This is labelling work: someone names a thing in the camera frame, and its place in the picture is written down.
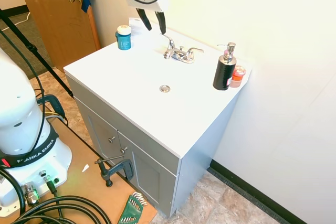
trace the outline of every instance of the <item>soap dispenser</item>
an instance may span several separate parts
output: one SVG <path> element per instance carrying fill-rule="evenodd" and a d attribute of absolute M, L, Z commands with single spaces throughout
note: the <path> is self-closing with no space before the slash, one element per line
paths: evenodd
<path fill-rule="evenodd" d="M 227 49 L 224 51 L 224 54 L 219 57 L 213 83 L 214 88 L 218 90 L 227 90 L 229 88 L 237 63 L 236 58 L 233 56 L 236 44 L 230 42 L 226 46 Z"/>

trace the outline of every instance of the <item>faucet handle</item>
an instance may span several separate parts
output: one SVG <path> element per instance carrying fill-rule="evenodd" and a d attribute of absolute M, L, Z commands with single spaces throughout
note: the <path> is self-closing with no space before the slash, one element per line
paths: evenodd
<path fill-rule="evenodd" d="M 175 42 L 173 41 L 172 38 L 168 37 L 167 35 L 161 34 L 162 36 L 166 37 L 169 39 L 169 44 L 168 44 L 168 49 L 173 49 L 175 48 Z"/>
<path fill-rule="evenodd" d="M 204 50 L 203 49 L 200 49 L 200 48 L 196 48 L 196 47 L 191 47 L 191 48 L 189 48 L 189 50 L 187 51 L 187 54 L 190 54 L 190 53 L 192 53 L 192 50 L 198 50 L 198 51 L 201 51 L 201 52 L 204 52 Z"/>

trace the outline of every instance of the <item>gray cabinet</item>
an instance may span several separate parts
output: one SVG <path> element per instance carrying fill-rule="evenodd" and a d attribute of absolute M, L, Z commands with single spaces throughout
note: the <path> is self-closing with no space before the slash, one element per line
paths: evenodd
<path fill-rule="evenodd" d="M 123 153 L 134 167 L 131 183 L 155 207 L 171 216 L 184 204 L 209 167 L 238 94 L 188 153 L 178 158 L 92 91 L 72 77 L 67 78 L 97 152 L 105 158 Z"/>
<path fill-rule="evenodd" d="M 75 98 L 86 128 L 90 133 L 96 151 L 104 158 L 120 156 L 120 142 L 117 130 L 91 109 Z M 122 158 L 109 161 L 111 165 L 120 162 Z"/>
<path fill-rule="evenodd" d="M 169 172 L 145 151 L 118 131 L 124 158 L 131 160 L 135 174 L 131 183 L 142 191 L 152 204 L 170 215 L 178 175 Z"/>

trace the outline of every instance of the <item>cabinet knob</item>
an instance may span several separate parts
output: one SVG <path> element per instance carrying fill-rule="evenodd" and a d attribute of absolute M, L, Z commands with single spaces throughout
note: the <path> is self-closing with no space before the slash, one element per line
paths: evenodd
<path fill-rule="evenodd" d="M 110 144 L 113 144 L 113 140 L 115 140 L 115 139 L 116 139 L 116 137 L 115 137 L 115 136 L 114 136 L 114 137 L 112 137 L 112 138 L 110 138 L 110 137 L 109 137 L 109 143 L 110 143 Z"/>
<path fill-rule="evenodd" d="M 128 149 L 127 147 L 125 147 L 124 149 L 120 149 L 120 152 L 121 152 L 122 154 L 125 154 L 125 152 L 126 152 L 127 149 Z"/>

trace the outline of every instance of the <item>black pole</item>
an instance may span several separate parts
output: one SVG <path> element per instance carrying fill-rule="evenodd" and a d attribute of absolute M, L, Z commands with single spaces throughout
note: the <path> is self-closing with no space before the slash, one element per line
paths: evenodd
<path fill-rule="evenodd" d="M 53 68 L 46 62 L 46 60 L 39 54 L 35 45 L 29 42 L 29 40 L 21 33 L 21 31 L 14 25 L 14 23 L 5 15 L 4 11 L 0 9 L 0 19 L 13 31 L 13 33 L 22 41 L 26 48 L 32 52 L 33 55 L 43 64 L 43 66 L 52 74 L 52 76 L 58 81 L 58 83 L 68 92 L 73 98 L 74 95 L 68 86 L 62 81 L 62 79 L 55 73 Z"/>

